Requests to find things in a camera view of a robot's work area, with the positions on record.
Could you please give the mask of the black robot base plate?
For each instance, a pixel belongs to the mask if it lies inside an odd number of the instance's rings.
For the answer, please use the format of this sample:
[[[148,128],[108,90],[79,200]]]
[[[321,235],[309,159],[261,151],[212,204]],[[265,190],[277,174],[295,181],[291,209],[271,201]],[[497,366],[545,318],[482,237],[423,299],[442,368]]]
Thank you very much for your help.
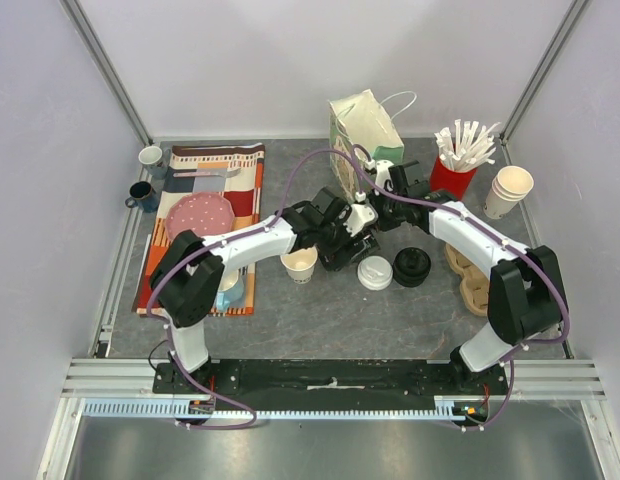
[[[503,368],[462,374],[426,360],[212,360],[191,376],[203,386],[257,407],[426,407],[436,396],[507,392]]]

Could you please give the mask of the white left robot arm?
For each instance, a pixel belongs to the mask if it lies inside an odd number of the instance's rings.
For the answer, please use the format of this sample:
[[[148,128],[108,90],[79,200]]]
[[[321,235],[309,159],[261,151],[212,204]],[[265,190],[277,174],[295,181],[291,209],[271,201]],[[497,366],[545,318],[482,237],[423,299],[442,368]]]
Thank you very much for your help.
[[[325,270],[339,271],[374,251],[371,227],[378,220],[367,203],[341,198],[317,209],[310,202],[287,207],[264,221],[228,234],[177,236],[151,276],[150,305],[167,314],[171,355],[179,364],[175,382],[198,393],[209,382],[203,320],[213,309],[222,277],[270,257],[314,247]]]

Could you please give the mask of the white plastic cup lid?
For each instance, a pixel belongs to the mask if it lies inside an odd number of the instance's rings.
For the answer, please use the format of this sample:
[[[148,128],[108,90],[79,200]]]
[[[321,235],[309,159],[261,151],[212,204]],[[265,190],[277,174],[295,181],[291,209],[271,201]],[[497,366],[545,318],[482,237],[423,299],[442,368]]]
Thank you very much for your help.
[[[392,266],[381,256],[369,256],[358,264],[357,277],[369,290],[384,290],[393,280]]]

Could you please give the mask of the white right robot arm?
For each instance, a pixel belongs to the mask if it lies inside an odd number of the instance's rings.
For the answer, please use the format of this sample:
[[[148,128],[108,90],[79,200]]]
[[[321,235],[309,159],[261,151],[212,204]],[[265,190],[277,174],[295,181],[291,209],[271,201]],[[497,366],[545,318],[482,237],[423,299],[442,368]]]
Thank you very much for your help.
[[[446,190],[430,189],[420,179],[420,165],[369,161],[375,173],[370,202],[380,227],[403,222],[445,242],[461,253],[489,280],[487,324],[458,349],[459,362],[448,368],[457,392],[473,392],[484,381],[484,370],[509,360],[515,351],[540,343],[542,332],[557,325],[563,342],[569,311],[558,259],[546,246],[530,248],[507,238],[472,214]]]

